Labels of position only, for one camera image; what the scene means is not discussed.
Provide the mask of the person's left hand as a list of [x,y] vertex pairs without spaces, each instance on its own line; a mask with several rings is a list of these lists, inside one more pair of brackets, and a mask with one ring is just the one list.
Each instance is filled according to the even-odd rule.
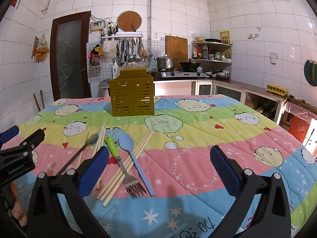
[[14,207],[12,209],[12,215],[15,219],[19,221],[21,227],[24,227],[27,224],[27,214],[23,209],[23,205],[20,197],[17,193],[17,186],[14,182],[10,185],[10,191],[14,197]]

